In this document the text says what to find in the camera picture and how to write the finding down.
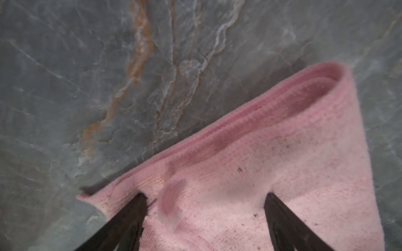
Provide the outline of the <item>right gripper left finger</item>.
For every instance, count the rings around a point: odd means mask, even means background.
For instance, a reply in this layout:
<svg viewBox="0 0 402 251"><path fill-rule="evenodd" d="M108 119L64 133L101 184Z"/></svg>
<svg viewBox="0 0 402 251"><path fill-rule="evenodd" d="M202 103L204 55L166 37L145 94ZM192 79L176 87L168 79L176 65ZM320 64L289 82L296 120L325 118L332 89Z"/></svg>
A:
<svg viewBox="0 0 402 251"><path fill-rule="evenodd" d="M147 197L137 194L76 251L138 251L147 215Z"/></svg>

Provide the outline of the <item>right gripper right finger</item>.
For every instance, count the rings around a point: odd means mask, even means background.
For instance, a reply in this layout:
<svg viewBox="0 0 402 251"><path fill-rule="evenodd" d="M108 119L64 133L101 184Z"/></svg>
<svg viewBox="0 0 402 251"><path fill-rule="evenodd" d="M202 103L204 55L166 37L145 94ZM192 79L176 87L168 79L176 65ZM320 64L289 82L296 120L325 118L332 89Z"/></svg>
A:
<svg viewBox="0 0 402 251"><path fill-rule="evenodd" d="M334 251L274 193L267 194L264 210L275 251Z"/></svg>

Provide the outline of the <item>pink cleaning cloth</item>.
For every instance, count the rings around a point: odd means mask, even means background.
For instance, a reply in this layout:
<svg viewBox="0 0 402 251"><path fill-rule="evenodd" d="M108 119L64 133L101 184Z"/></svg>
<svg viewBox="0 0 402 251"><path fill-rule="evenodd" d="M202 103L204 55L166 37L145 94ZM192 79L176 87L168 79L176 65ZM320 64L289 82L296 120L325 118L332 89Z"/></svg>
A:
<svg viewBox="0 0 402 251"><path fill-rule="evenodd" d="M275 193L337 251L382 251L384 232L350 69L306 68L81 201L111 219L150 203L142 251L270 251Z"/></svg>

